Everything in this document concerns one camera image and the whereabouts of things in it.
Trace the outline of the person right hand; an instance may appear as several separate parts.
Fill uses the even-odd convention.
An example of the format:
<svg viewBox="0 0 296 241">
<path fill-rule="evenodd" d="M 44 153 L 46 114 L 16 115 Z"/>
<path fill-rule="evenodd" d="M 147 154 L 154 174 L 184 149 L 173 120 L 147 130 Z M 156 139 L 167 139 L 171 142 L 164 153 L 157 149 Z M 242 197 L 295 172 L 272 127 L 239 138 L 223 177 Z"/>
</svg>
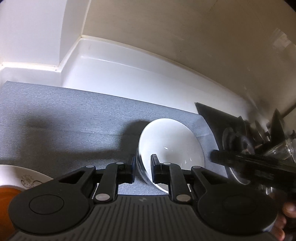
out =
<svg viewBox="0 0 296 241">
<path fill-rule="evenodd" d="M 287 218 L 295 219 L 295 202 L 285 202 L 282 206 L 282 214 L 280 214 L 271 230 L 271 234 L 279 241 L 285 239 L 283 229 L 287 224 Z"/>
</svg>

